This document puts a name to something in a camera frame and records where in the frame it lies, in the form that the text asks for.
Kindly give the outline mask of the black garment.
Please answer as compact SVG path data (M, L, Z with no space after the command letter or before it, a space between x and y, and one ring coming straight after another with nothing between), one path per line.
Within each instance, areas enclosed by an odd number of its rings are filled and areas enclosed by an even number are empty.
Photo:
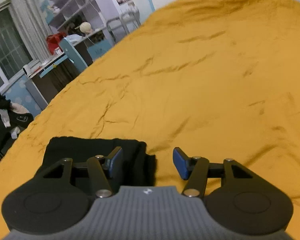
M76 137L53 137L50 139L37 173L63 158L75 163L87 161L96 155L107 156L111 151L123 149L122 178L113 182L113 187L154 186L156 158L146 153L146 143L129 139L82 139Z

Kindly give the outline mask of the dark clothes pile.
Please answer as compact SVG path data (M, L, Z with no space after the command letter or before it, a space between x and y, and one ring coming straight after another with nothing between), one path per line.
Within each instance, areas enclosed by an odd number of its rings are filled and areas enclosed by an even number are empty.
M33 120L31 113L18 113L11 100L0 93L0 161L8 141L17 139L20 129L27 128Z

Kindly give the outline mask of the mustard yellow bed quilt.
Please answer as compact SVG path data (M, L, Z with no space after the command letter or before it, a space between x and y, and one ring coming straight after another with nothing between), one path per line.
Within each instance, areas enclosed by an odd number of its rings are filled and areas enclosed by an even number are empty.
M157 158L156 183L182 189L181 148L233 158L292 200L300 239L300 3L176 0L59 92L0 162L7 194L33 177L53 137L135 139Z

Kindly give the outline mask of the white desk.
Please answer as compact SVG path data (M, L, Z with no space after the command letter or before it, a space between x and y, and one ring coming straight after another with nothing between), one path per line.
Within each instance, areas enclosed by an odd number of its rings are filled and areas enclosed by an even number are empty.
M67 36L66 39L83 57L88 67L112 48L101 30L96 30L75 42L70 41L70 36ZM79 74L81 73L61 49L61 54L50 57L27 78L25 86L39 108L43 110Z

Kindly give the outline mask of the light blue chair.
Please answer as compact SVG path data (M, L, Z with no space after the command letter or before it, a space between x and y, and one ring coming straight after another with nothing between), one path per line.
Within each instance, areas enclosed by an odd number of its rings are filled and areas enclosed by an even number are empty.
M73 62L74 66L80 73L85 71L85 69L88 67L87 63L65 37L60 41L59 46L68 59Z

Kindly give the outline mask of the small white device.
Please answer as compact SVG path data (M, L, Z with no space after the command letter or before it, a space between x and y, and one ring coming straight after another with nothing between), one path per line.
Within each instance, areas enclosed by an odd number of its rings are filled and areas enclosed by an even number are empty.
M33 73L32 68L31 68L28 64L25 64L25 65L23 66L23 71L24 71L24 73L25 73L25 75L26 75L27 77L30 77L30 76L32 75L32 73Z

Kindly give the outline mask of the red bag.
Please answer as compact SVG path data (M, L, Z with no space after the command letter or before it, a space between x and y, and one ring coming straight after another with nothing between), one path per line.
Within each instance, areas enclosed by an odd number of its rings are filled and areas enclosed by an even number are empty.
M55 49L59 47L59 43L60 41L66 37L66 33L64 32L58 32L56 34L53 34L53 35L49 35L47 38L46 38L46 42L47 42L47 47L49 49L49 52L51 55L54 54L55 52Z

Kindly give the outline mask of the grey metal rack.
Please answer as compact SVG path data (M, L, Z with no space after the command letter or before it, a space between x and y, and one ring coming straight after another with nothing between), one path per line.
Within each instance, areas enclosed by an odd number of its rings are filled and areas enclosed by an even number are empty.
M111 36L114 44L129 35L133 30L141 25L140 12L137 7L130 7L118 17L112 18L106 22L106 29Z

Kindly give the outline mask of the cream round ball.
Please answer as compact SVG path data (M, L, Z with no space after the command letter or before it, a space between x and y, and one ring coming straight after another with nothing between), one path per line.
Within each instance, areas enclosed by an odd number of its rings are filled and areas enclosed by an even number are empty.
M90 34L93 31L91 24L89 22L81 23L79 29L84 34Z

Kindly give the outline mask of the window with grille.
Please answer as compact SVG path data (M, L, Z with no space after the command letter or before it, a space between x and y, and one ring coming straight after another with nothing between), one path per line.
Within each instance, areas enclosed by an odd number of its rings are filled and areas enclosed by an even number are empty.
M10 80L32 60L8 7L5 7L0 10L0 70Z

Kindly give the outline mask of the white blue shelf unit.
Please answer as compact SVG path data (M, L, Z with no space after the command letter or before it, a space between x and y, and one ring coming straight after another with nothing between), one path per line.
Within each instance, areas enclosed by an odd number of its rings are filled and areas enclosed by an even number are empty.
M73 33L83 22L92 33L102 32L110 45L115 44L110 20L119 15L115 0L44 0L40 9L53 34Z

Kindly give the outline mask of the white curtain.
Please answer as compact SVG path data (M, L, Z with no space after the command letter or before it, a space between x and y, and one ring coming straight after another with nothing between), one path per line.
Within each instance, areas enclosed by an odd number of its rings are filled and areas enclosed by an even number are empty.
M44 61L51 53L46 38L52 34L42 16L38 0L10 0L17 25L34 59Z

